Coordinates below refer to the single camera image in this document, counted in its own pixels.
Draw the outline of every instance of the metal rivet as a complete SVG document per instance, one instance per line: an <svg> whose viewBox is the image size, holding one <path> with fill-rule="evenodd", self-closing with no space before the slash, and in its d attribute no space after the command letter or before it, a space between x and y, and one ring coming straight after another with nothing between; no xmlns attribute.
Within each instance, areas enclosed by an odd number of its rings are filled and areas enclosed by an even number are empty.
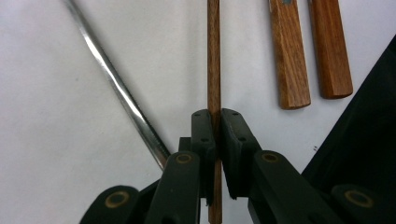
<svg viewBox="0 0 396 224"><path fill-rule="evenodd" d="M272 153L263 153L262 154L262 159L264 161L268 161L268 162L277 162L277 161L279 161L279 158L276 155L272 154Z"/></svg>
<svg viewBox="0 0 396 224"><path fill-rule="evenodd" d="M114 192L106 198L105 205L108 208L118 208L129 201L129 193L123 190Z"/></svg>
<svg viewBox="0 0 396 224"><path fill-rule="evenodd" d="M371 208L374 205L374 201L372 198L355 189L346 191L344 195L348 201L356 204L357 206Z"/></svg>
<svg viewBox="0 0 396 224"><path fill-rule="evenodd" d="M176 157L176 161L180 164L189 163L190 161L192 161L192 156L190 156L189 154L180 154Z"/></svg>

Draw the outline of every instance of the metal rod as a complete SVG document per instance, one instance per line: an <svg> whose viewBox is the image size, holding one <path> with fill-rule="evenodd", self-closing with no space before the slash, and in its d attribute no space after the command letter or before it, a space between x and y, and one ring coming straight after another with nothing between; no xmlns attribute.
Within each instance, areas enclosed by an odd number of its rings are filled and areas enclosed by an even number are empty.
<svg viewBox="0 0 396 224"><path fill-rule="evenodd" d="M160 136L150 125L148 119L145 117L145 115L137 105L132 94L123 84L122 79L120 78L111 61L106 56L105 51L101 48L98 39L94 35L92 29L90 28L90 25L85 20L81 11L78 9L76 3L73 0L64 0L64 2L66 3L73 18L75 19L78 25L78 29L81 31L82 36L87 42L91 53L104 70L108 81L110 82L115 93L119 97L125 111L131 118L136 129L139 131L140 136L143 138L143 141L148 146L148 149L151 152L152 156L163 169L168 157L170 156L168 149L166 149L166 146L163 144Z"/></svg>

